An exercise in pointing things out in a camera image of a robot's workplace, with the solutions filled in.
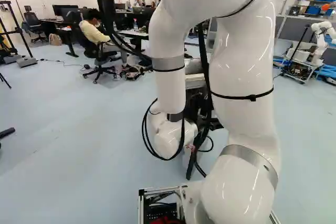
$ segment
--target epoxy floor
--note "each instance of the epoxy floor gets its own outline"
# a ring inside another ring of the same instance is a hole
[[[187,49],[197,55],[197,47]],[[75,47],[78,59],[67,50],[32,49],[37,59],[92,65],[82,49]],[[0,67],[13,86],[0,82],[0,129],[16,129],[0,151],[1,224],[137,223],[139,188],[186,182],[181,157],[159,161],[142,142],[143,114],[155,99],[153,74],[136,82],[104,76],[94,85],[80,69],[55,62]],[[275,87],[282,150],[275,213],[284,224],[335,223],[336,87],[283,77]],[[211,136],[215,149],[200,161],[207,172],[227,132]]]

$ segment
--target black hair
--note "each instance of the black hair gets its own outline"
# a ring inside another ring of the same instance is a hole
[[[88,19],[87,20],[93,20],[96,18],[97,20],[101,20],[101,14],[97,9],[90,9],[88,11]]]

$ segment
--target office chair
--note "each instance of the office chair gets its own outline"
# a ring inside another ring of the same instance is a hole
[[[38,40],[48,41],[47,37],[41,37],[41,34],[44,33],[42,22],[37,18],[35,13],[30,12],[32,8],[29,5],[25,5],[25,10],[26,12],[24,13],[24,16],[28,25],[28,30],[33,34],[38,35],[37,38],[31,39],[31,42],[36,43]]]
[[[94,74],[94,73],[98,73],[95,80],[93,81],[94,84],[97,84],[97,81],[98,81],[99,77],[103,73],[112,74],[116,78],[118,74],[115,72],[115,67],[114,66],[104,68],[104,67],[102,67],[102,65],[104,65],[105,63],[107,63],[109,61],[119,60],[120,57],[112,58],[112,56],[115,56],[117,54],[117,52],[116,51],[102,52],[103,43],[100,43],[100,44],[96,45],[95,43],[92,43],[91,41],[89,41],[85,37],[83,32],[81,31],[79,25],[77,25],[77,24],[72,24],[71,25],[71,31],[72,31],[74,37],[76,38],[77,42],[82,47],[84,47],[84,49],[85,49],[84,55],[86,57],[90,58],[90,59],[95,59],[94,65],[96,67],[94,68],[93,71],[91,71],[89,73],[84,73],[83,77],[86,79],[89,75]]]

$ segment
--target yellow shirt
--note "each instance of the yellow shirt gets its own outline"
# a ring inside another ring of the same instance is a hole
[[[98,44],[100,42],[107,42],[110,41],[110,37],[102,34],[96,27],[92,24],[90,24],[88,21],[83,20],[79,23],[79,27],[85,37],[95,43]]]

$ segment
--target silver joint ring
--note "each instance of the silver joint ring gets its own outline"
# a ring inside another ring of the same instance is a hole
[[[268,177],[269,181],[271,182],[274,190],[277,188],[278,185],[278,174],[275,171],[274,167],[271,163],[261,156],[259,153],[244,147],[242,145],[231,144],[227,145],[221,152],[220,156],[222,155],[231,155],[235,157],[239,157],[246,162],[249,162],[257,169],[264,171],[266,176]]]
[[[184,55],[173,58],[152,58],[153,69],[157,71],[169,71],[184,67]]]

